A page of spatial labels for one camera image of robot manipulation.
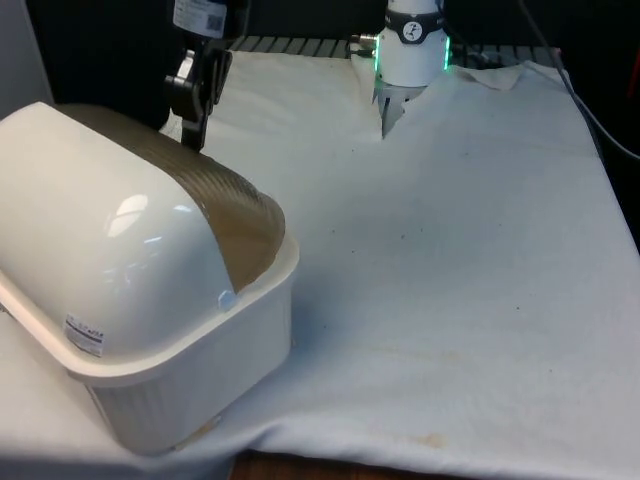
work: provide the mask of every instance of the white tablecloth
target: white tablecloth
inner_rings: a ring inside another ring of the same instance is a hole
[[[358,88],[347,61],[237,54],[210,124],[205,151],[301,243],[286,364],[197,443],[141,458],[3,316],[0,478],[188,478],[246,448],[638,478],[640,262],[568,95],[443,74],[382,142]]]

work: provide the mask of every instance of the container lid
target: container lid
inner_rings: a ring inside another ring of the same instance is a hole
[[[102,135],[44,104],[0,122],[0,302],[38,317],[31,333],[58,353],[102,365],[157,356],[271,266],[282,212],[134,121],[62,110]]]

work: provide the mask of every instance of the black bracket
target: black bracket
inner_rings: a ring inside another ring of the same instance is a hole
[[[444,16],[440,12],[411,15],[387,9],[385,25],[396,32],[405,45],[420,45],[430,33],[444,27]]]
[[[209,115],[222,95],[233,56],[216,41],[186,49],[178,71],[165,77],[173,113],[182,117],[182,144],[199,152],[204,147]]]

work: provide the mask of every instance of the metal grate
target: metal grate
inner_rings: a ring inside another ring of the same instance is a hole
[[[516,62],[532,60],[547,67],[553,62],[542,47],[512,45],[473,45],[475,51],[487,53],[490,57],[502,53],[501,63],[504,66],[515,65]],[[349,58],[349,43],[346,40],[289,37],[242,37],[234,42],[231,50],[256,53],[287,53],[305,57]],[[473,53],[463,45],[453,45],[452,63],[464,67],[477,66]]]
[[[287,53],[318,58],[349,58],[346,40],[288,37],[242,37],[231,50],[237,52]]]

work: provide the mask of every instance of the white cylindrical robot wrist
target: white cylindrical robot wrist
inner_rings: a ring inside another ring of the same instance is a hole
[[[384,82],[428,86],[442,71],[446,55],[439,0],[389,0],[376,54]]]

